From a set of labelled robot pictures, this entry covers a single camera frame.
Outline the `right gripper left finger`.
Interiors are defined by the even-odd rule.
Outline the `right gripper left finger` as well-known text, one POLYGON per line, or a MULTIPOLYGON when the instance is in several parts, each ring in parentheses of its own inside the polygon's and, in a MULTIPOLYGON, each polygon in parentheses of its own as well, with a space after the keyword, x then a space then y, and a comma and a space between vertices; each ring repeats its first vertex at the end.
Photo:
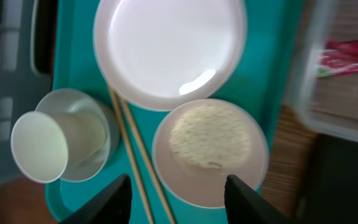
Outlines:
POLYGON ((131 203, 131 179, 122 174, 60 224, 128 224, 131 203))

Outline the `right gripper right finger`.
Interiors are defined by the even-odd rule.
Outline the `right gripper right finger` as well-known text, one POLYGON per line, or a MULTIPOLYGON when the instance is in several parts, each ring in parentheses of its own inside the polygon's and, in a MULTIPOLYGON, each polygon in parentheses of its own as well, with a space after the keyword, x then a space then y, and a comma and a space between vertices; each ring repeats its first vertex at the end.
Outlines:
POLYGON ((236 175, 228 175, 224 186, 228 224, 289 224, 290 220, 264 200, 236 175))

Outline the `grey shallow bowl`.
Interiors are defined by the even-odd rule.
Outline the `grey shallow bowl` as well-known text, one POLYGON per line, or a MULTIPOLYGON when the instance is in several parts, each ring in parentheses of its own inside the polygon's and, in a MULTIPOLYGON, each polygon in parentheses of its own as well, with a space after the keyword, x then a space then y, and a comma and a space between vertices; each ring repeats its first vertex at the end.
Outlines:
POLYGON ((90 113, 99 118, 103 124, 106 139, 102 148, 83 162, 68 167, 60 177, 64 181, 84 182, 91 179, 103 169, 119 145, 120 130, 112 110, 82 91, 70 88, 52 91, 41 99, 35 110, 47 114, 90 113))

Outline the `red snack wrapper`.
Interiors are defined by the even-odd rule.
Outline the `red snack wrapper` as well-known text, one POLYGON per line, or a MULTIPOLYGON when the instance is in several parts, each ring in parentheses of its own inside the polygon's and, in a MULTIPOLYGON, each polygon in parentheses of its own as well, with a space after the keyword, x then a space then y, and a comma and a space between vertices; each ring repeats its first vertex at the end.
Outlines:
POLYGON ((319 56, 318 78, 358 73, 358 39, 328 40, 319 56))

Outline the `pile of rice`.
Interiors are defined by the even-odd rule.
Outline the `pile of rice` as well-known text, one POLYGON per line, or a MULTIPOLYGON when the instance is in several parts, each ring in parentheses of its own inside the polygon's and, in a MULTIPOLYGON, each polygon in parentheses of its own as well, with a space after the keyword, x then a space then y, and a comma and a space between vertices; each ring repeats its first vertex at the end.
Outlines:
POLYGON ((222 172, 245 163, 250 136, 243 119, 215 105, 183 113, 170 133, 170 149, 181 165, 205 172, 222 172))

